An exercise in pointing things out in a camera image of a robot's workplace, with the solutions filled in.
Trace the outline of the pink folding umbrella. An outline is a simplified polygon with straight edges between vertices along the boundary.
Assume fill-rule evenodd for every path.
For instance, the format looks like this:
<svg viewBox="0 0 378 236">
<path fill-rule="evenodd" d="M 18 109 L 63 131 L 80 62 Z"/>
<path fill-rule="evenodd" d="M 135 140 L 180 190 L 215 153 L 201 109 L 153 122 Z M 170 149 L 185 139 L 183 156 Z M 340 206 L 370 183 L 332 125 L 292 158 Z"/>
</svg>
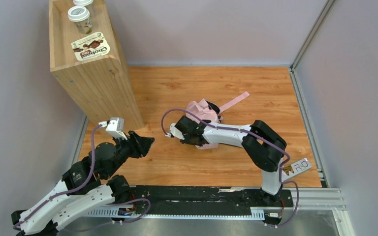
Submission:
<svg viewBox="0 0 378 236">
<path fill-rule="evenodd" d="M 246 133 L 242 129 L 248 128 L 247 125 L 225 125 L 222 124 L 222 113 L 237 103 L 247 98 L 250 94 L 244 92 L 222 106 L 206 100 L 205 98 L 196 102 L 191 101 L 185 108 L 185 116 L 197 123 L 205 124 L 203 137 L 209 142 L 203 146 L 196 146 L 197 149 L 213 149 L 219 144 L 228 146 L 242 147 L 243 138 Z"/>
</svg>

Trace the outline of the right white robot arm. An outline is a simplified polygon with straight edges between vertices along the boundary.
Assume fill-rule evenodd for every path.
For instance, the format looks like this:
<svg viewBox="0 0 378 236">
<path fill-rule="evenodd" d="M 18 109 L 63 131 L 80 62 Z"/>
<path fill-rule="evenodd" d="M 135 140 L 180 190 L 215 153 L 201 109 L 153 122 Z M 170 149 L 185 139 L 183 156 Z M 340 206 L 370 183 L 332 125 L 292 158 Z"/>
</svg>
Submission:
<svg viewBox="0 0 378 236">
<path fill-rule="evenodd" d="M 280 164 L 286 155 L 286 141 L 261 120 L 253 124 L 227 125 L 203 120 L 196 122 L 182 116 L 170 125 L 170 133 L 181 143 L 194 146 L 224 144 L 245 150 L 252 162 L 261 169 L 261 190 L 275 196 L 282 187 Z"/>
</svg>

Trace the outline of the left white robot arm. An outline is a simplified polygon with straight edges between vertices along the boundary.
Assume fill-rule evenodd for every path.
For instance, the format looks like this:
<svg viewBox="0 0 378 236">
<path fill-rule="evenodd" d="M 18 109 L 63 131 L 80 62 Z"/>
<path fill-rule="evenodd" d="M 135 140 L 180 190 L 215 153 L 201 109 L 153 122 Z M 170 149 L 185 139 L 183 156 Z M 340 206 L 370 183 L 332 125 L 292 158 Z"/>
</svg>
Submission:
<svg viewBox="0 0 378 236">
<path fill-rule="evenodd" d="M 137 199 L 117 170 L 130 158 L 145 157 L 154 137 L 129 131 L 124 138 L 93 145 L 88 156 L 73 164 L 37 204 L 11 214 L 19 236 L 55 236 L 75 219 L 103 205 L 131 205 Z"/>
</svg>

